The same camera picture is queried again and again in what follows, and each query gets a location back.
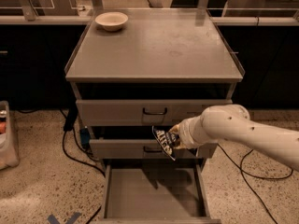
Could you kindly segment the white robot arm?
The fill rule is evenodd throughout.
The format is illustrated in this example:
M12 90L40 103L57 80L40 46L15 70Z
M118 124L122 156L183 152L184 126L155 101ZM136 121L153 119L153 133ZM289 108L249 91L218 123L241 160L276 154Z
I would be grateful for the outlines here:
M299 132L254 122L242 105L210 106L200 116L184 119L169 132L179 136L178 148L228 140L299 171Z

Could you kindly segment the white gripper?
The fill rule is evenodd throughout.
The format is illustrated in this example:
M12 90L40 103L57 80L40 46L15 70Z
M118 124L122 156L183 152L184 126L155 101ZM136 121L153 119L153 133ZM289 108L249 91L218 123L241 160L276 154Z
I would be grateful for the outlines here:
M174 144L174 149L198 148L207 141L200 116L184 119L180 124L171 127L169 132L179 136L179 140Z

